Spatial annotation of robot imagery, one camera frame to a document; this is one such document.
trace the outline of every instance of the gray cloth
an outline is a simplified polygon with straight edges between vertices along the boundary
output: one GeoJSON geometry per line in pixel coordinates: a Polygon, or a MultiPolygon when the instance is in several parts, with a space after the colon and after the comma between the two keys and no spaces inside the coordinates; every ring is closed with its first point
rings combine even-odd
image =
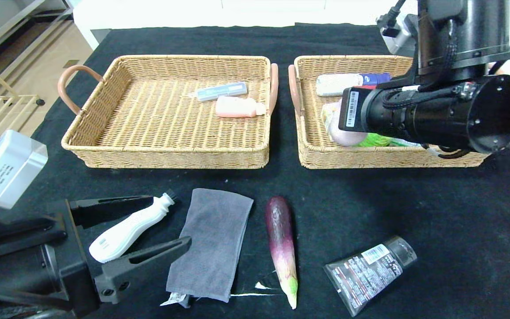
{"type": "Polygon", "coordinates": [[[253,200],[232,192],[196,188],[180,237],[192,244],[168,272],[166,291],[229,301],[253,200]]]}

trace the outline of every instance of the purple eggplant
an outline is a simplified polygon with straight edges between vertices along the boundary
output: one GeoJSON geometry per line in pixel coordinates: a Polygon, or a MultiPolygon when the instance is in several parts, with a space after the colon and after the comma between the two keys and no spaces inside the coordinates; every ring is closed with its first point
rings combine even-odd
{"type": "Polygon", "coordinates": [[[292,309],[295,309],[298,279],[292,242],[291,214],[284,198],[275,196],[269,200],[265,220],[269,234],[269,249],[281,289],[287,295],[292,309]]]}

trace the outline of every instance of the bottle cap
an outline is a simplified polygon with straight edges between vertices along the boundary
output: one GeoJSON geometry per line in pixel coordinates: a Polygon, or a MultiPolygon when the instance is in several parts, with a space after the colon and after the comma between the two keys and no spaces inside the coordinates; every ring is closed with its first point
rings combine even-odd
{"type": "Polygon", "coordinates": [[[263,115],[267,113],[267,107],[263,103],[255,102],[255,113],[257,115],[263,115]]]}
{"type": "Polygon", "coordinates": [[[383,244],[395,255],[403,270],[417,260],[417,253],[414,252],[409,243],[399,236],[394,236],[383,244]]]}

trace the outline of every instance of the pink lotion bottle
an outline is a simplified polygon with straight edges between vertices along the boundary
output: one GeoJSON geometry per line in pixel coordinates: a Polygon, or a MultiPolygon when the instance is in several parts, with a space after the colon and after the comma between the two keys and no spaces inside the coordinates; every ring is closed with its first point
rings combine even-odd
{"type": "Polygon", "coordinates": [[[219,117],[256,117],[267,112],[263,103],[258,103],[251,97],[218,97],[216,101],[216,115],[219,117]]]}

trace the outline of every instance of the basket handle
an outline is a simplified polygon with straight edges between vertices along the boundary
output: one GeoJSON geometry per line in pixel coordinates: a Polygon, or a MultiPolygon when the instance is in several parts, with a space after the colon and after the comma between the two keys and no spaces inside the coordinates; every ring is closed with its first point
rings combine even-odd
{"type": "Polygon", "coordinates": [[[300,95],[298,93],[298,87],[296,85],[296,70],[294,65],[289,65],[289,87],[291,90],[292,104],[294,105],[294,111],[296,116],[302,115],[302,103],[300,103],[300,95]]]}
{"type": "Polygon", "coordinates": [[[75,115],[80,113],[80,108],[72,101],[72,99],[66,93],[66,81],[72,76],[72,74],[76,71],[86,71],[89,75],[93,76],[94,79],[103,82],[104,78],[101,75],[97,74],[94,70],[90,69],[85,65],[73,65],[68,69],[64,70],[62,75],[58,78],[58,96],[64,101],[66,105],[74,112],[75,115]]]}
{"type": "Polygon", "coordinates": [[[277,94],[279,91],[279,66],[276,63],[271,64],[271,97],[269,100],[269,115],[273,114],[277,104],[277,94]]]}

